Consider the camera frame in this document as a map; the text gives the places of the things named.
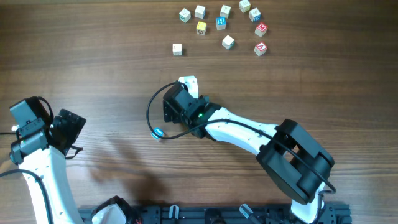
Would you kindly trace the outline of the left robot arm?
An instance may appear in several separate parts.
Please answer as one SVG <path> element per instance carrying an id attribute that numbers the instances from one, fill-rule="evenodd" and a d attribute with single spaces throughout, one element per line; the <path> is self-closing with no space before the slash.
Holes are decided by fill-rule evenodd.
<path id="1" fill-rule="evenodd" d="M 27 182 L 37 223 L 135 223 L 139 216 L 117 196 L 83 218 L 73 199 L 66 172 L 67 155 L 86 120 L 62 109 L 54 115 L 41 96 L 10 107 L 17 122 L 10 159 Z"/>

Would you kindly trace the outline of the blue letter P block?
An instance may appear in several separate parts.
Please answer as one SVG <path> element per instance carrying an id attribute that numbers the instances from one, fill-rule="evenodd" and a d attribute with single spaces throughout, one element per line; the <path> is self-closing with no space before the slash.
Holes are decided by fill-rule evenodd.
<path id="1" fill-rule="evenodd" d="M 150 134 L 157 142 L 161 141 L 162 138 L 165 136 L 163 130 L 160 128 L 155 128 L 153 132 Z"/>

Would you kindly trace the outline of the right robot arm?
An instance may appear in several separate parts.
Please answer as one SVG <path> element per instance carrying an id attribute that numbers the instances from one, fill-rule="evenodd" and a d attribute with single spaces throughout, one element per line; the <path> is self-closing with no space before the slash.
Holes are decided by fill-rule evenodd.
<path id="1" fill-rule="evenodd" d="M 302 223 L 316 223 L 323 212 L 323 196 L 336 192 L 328 178 L 332 156 L 291 119 L 264 124 L 237 116 L 209 101 L 194 97 L 176 81 L 165 86 L 164 119 L 180 123 L 198 138 L 227 142 L 255 155 L 280 190 L 291 198 L 290 211 Z"/>

